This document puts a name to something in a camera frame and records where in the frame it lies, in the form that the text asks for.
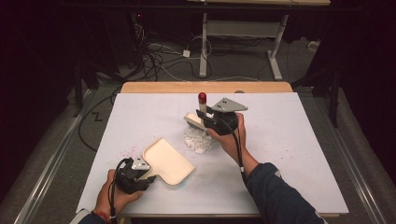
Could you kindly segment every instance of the wrist strap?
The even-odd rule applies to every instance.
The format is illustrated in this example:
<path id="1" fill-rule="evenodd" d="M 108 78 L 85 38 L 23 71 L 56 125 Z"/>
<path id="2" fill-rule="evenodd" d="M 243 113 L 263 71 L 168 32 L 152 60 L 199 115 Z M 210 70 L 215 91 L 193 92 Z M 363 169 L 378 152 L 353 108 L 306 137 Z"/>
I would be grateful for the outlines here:
<path id="1" fill-rule="evenodd" d="M 93 214 L 96 214 L 97 216 L 99 216 L 101 219 L 103 219 L 106 223 L 111 223 L 111 221 L 110 221 L 110 217 L 106 214 L 106 213 L 104 213 L 104 212 L 102 212 L 102 211 L 100 211 L 100 210 L 97 210 L 97 209 L 93 209 L 92 210 L 92 213 Z"/>

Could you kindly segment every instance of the metal rail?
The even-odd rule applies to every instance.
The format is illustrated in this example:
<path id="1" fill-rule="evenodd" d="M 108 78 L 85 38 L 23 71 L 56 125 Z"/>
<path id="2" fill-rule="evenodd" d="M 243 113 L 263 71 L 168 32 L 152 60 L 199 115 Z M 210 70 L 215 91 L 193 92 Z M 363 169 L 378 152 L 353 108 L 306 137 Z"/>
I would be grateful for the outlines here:
<path id="1" fill-rule="evenodd" d="M 86 94 L 84 96 L 85 104 L 81 108 L 81 113 L 79 113 L 79 115 L 75 119 L 73 119 L 60 145 L 56 148 L 55 152 L 49 158 L 49 162 L 41 173 L 41 176 L 38 178 L 35 187 L 33 188 L 22 210 L 18 214 L 18 217 L 15 219 L 14 224 L 26 224 L 33 221 L 35 213 L 37 212 L 38 207 L 43 201 L 44 196 L 46 195 L 47 190 L 49 189 L 50 184 L 55 177 L 58 168 L 62 163 L 62 160 L 64 159 L 64 155 L 67 152 L 70 139 L 74 135 L 75 129 L 81 123 L 83 116 L 85 115 L 85 113 L 87 113 L 88 105 L 90 105 L 93 96 L 94 92 L 92 92 L 91 90 L 86 91 Z"/>
<path id="2" fill-rule="evenodd" d="M 338 145 L 340 156 L 346 166 L 346 170 L 353 182 L 353 185 L 355 186 L 356 191 L 361 197 L 361 202 L 363 203 L 368 216 L 370 217 L 370 219 L 374 224 L 388 223 L 385 220 L 384 216 L 382 215 L 381 210 L 375 201 L 375 197 L 370 187 L 364 180 L 364 177 L 361 174 L 361 171 L 359 170 L 359 167 L 356 164 L 355 160 L 353 159 L 353 156 L 351 155 L 342 135 L 340 134 L 338 129 L 335 129 L 332 126 L 332 122 L 327 116 L 328 109 L 326 107 L 326 104 L 324 103 L 324 100 L 322 98 L 317 98 L 317 104 L 320 109 L 320 112 L 323 115 L 323 118 L 326 119 L 329 129 L 332 131 L 332 134 L 335 137 L 335 141 Z"/>

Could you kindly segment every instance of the human hand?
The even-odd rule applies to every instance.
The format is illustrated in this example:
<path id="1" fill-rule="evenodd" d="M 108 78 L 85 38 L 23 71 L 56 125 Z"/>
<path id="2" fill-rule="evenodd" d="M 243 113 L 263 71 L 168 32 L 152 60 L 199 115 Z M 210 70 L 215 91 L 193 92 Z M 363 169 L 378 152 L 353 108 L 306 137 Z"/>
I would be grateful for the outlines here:
<path id="1" fill-rule="evenodd" d="M 245 129 L 245 120 L 244 115 L 240 113 L 236 113 L 236 117 L 238 118 L 238 128 L 234 131 L 238 142 L 240 143 L 241 150 L 246 150 L 246 141 L 247 141 L 247 132 Z M 235 139 L 232 134 L 219 135 L 213 129 L 207 129 L 207 133 L 214 139 L 218 140 L 221 144 L 221 147 L 230 155 L 236 162 L 238 162 L 238 148 L 235 143 Z"/>
<path id="2" fill-rule="evenodd" d="M 110 216 L 110 203 L 108 202 L 108 191 L 110 184 L 114 180 L 115 172 L 116 172 L 115 170 L 108 171 L 107 181 L 99 191 L 95 206 L 95 210 L 105 213 L 108 217 Z M 128 203 L 138 200 L 143 195 L 143 191 L 141 190 L 134 192 L 133 194 L 127 194 L 119 190 L 117 186 L 114 186 L 114 188 L 116 188 L 114 192 L 114 207 L 116 209 L 116 215 L 119 214 L 126 207 Z"/>
<path id="3" fill-rule="evenodd" d="M 245 129 L 244 115 L 236 113 L 236 117 L 238 118 L 238 128 L 234 132 L 236 137 L 239 138 L 238 141 L 241 146 L 241 159 L 245 168 L 245 175 L 248 176 L 259 163 L 250 155 L 247 150 L 247 131 Z M 236 146 L 233 135 L 218 135 L 213 129 L 207 129 L 207 133 L 209 133 L 212 138 L 218 140 L 224 151 L 227 152 L 227 154 L 230 155 L 233 160 L 239 165 L 237 151 L 238 148 Z"/>

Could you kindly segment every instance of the bracelet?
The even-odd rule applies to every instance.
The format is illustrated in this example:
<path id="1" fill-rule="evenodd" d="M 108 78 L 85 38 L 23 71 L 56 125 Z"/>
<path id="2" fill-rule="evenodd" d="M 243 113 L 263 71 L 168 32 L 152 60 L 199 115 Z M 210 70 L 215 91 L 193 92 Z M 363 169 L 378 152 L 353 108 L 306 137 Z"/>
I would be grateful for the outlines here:
<path id="1" fill-rule="evenodd" d="M 97 209 L 93 209 L 92 212 L 97 216 L 99 216 L 101 219 L 103 219 L 106 223 L 111 223 L 110 217 L 106 213 L 99 211 Z"/>

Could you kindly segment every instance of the white tabletop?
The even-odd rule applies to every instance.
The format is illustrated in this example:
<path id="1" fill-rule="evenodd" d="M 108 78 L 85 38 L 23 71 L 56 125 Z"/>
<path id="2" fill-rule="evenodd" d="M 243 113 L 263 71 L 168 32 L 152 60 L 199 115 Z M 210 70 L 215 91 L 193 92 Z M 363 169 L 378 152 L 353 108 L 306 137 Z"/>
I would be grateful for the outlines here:
<path id="1" fill-rule="evenodd" d="M 247 148 L 258 161 L 277 166 L 319 213 L 348 213 L 297 93 L 209 93 L 207 104 L 223 97 L 248 106 L 243 112 Z M 195 170 L 177 186 L 158 177 L 141 199 L 126 207 L 125 216 L 257 216 L 238 166 L 219 144 L 197 154 L 184 143 L 189 126 L 183 117 L 196 108 L 196 93 L 119 94 L 77 211 L 94 208 L 108 169 L 163 137 Z"/>

